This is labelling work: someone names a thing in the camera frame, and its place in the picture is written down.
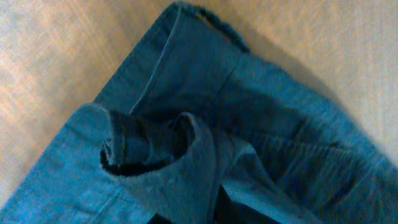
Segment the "navy blue shorts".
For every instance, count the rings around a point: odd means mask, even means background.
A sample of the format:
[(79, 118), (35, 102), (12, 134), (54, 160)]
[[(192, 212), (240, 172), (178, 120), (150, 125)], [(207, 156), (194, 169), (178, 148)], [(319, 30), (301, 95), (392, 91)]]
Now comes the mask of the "navy blue shorts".
[(331, 101), (174, 2), (2, 223), (396, 223), (397, 167)]

